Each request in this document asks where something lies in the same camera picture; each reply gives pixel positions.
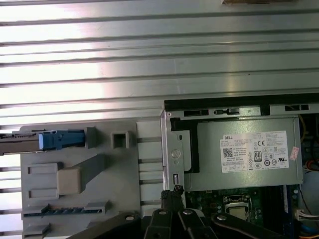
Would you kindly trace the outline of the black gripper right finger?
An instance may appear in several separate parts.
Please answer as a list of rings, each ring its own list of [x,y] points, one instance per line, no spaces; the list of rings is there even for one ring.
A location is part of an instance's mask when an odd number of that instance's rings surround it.
[[[191,239],[282,239],[279,233],[265,229],[231,214],[217,213],[204,222],[197,212],[187,209],[182,193],[175,193],[175,207],[184,231]]]

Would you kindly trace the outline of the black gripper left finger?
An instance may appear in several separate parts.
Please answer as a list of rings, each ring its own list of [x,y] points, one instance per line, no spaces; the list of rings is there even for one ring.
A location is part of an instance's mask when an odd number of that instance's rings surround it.
[[[124,212],[74,235],[76,239],[169,239],[176,191],[161,193],[161,208],[151,216]]]

